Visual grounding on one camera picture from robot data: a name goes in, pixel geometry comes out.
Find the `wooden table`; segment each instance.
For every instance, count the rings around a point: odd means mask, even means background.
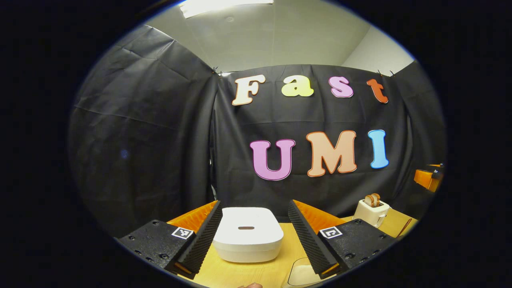
[[[350,221],[352,216],[342,219]],[[389,209],[379,230],[396,237],[409,219],[411,217]],[[405,235],[416,222],[417,220],[413,219],[402,235]],[[204,258],[201,270],[192,282],[210,288],[238,288],[253,282],[261,284],[264,288],[282,287],[294,262],[307,256],[292,223],[280,223],[280,225],[284,237],[276,259],[263,263],[231,263],[221,259],[212,245]]]

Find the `white wall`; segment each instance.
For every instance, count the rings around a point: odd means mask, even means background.
[[[391,76],[414,61],[395,40],[371,26],[359,45],[342,66],[358,68]]]

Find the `fluorescent light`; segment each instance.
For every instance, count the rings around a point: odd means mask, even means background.
[[[245,4],[273,4],[274,0],[186,0],[180,4],[185,18],[190,18],[205,12],[224,9]]]

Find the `white container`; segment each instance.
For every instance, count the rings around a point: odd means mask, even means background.
[[[283,230],[267,208],[230,207],[222,219],[213,245],[219,256],[230,262],[264,262],[278,256]]]
[[[380,201],[379,207],[370,207],[368,204],[365,203],[365,200],[360,200],[357,204],[357,208],[354,213],[353,219],[361,219],[365,222],[368,222],[375,228],[379,228],[382,224],[382,221],[386,217],[389,205]]]

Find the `yellow letter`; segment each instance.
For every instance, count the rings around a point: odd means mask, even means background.
[[[329,173],[334,173],[338,161],[341,161],[338,172],[347,173],[357,169],[354,162],[354,139],[355,132],[345,130],[340,133],[336,148],[334,148],[324,132],[312,132],[306,135],[306,139],[311,142],[311,170],[308,171],[309,177],[318,177],[325,174],[322,168],[322,160],[325,162]]]
[[[281,89],[281,92],[285,96],[293,97],[293,96],[311,96],[313,94],[313,89],[309,85],[309,79],[306,76],[302,75],[293,75],[286,77],[283,82],[286,84]]]
[[[234,100],[233,102],[231,102],[231,104],[235,106],[245,105],[252,102],[252,98],[249,97],[249,92],[251,92],[252,95],[256,95],[258,89],[260,88],[258,82],[265,82],[265,76],[263,74],[260,74],[251,77],[238,78],[234,82],[237,84],[237,94],[235,95]]]

